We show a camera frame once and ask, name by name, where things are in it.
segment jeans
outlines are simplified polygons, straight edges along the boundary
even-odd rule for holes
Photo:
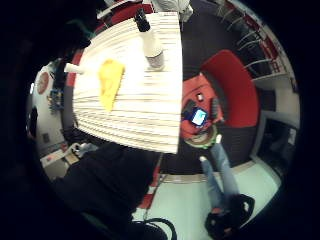
[[[221,143],[215,143],[210,149],[216,166],[221,176],[223,192],[213,175],[213,170],[208,160],[202,161],[203,173],[207,178],[208,194],[212,208],[228,210],[229,199],[232,195],[239,194],[238,185],[230,168],[229,159]]]

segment white floor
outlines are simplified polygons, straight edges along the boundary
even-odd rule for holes
[[[271,200],[278,186],[266,170],[259,164],[235,174],[240,192],[253,197],[256,201],[254,218]],[[162,217],[170,220],[177,231],[179,240],[209,240],[204,221],[210,211],[205,182],[176,184],[163,183],[149,210],[148,218]],[[134,213],[135,220],[141,220],[145,210]],[[170,235],[165,225],[159,224]]]

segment yellow napkin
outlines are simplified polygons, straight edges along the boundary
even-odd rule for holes
[[[100,79],[100,102],[110,112],[115,96],[120,87],[120,81],[125,66],[113,59],[106,60],[100,67],[98,76]]]

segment table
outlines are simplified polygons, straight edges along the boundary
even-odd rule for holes
[[[164,46],[165,67],[148,68],[136,23],[128,19],[92,39],[79,65],[87,71],[76,76],[73,110],[78,128],[90,135],[122,145],[176,153],[182,100],[182,47],[175,12],[147,14]],[[108,58],[126,69],[113,110],[99,102],[97,72]]]

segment bottle cap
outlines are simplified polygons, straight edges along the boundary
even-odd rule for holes
[[[136,15],[134,16],[134,21],[137,23],[140,32],[146,32],[150,29],[150,24],[146,18],[143,8],[137,10]]]

